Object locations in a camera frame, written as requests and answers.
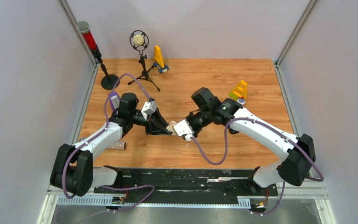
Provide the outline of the white earbud charging case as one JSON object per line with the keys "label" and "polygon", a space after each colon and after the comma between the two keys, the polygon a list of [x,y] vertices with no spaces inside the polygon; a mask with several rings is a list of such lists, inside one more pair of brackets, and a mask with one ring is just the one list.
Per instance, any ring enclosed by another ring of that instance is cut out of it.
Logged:
{"label": "white earbud charging case", "polygon": [[166,129],[171,133],[171,135],[175,136],[177,135],[175,130],[174,130],[174,126],[177,124],[176,121],[170,121],[169,125],[166,127]]}

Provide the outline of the black earbud case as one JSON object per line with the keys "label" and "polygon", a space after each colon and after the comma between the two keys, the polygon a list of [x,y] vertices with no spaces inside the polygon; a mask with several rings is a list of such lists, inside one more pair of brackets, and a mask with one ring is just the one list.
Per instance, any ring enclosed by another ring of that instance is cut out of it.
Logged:
{"label": "black earbud case", "polygon": [[237,134],[237,133],[238,133],[238,131],[236,131],[236,130],[234,130],[234,129],[231,129],[231,128],[229,128],[228,130],[229,130],[229,132],[230,132],[231,134]]}

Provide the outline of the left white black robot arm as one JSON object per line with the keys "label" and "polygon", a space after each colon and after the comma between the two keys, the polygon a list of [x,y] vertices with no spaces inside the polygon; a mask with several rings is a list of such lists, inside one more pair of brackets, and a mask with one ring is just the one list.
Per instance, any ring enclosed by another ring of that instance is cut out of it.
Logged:
{"label": "left white black robot arm", "polygon": [[134,93],[124,93],[107,122],[86,139],[63,144],[57,152],[50,185],[62,189],[68,198],[83,196],[89,189],[106,186],[113,193],[124,188],[122,174],[117,168],[96,168],[93,161],[112,143],[122,139],[134,125],[145,127],[147,135],[172,135],[173,128],[157,108],[154,99],[137,109],[139,99]]}

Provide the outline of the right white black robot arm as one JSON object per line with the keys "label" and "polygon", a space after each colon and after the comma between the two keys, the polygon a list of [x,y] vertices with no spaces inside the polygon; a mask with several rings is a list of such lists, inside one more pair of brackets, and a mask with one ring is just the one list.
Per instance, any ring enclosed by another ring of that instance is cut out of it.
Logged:
{"label": "right white black robot arm", "polygon": [[173,126],[178,136],[195,141],[209,124],[224,125],[226,129],[254,139],[279,157],[279,161],[253,170],[247,182],[250,193],[259,195],[266,187],[279,182],[301,186],[308,178],[316,160],[313,139],[309,135],[298,137],[280,130],[231,98],[220,101],[205,87],[198,89],[191,98],[199,109]]}

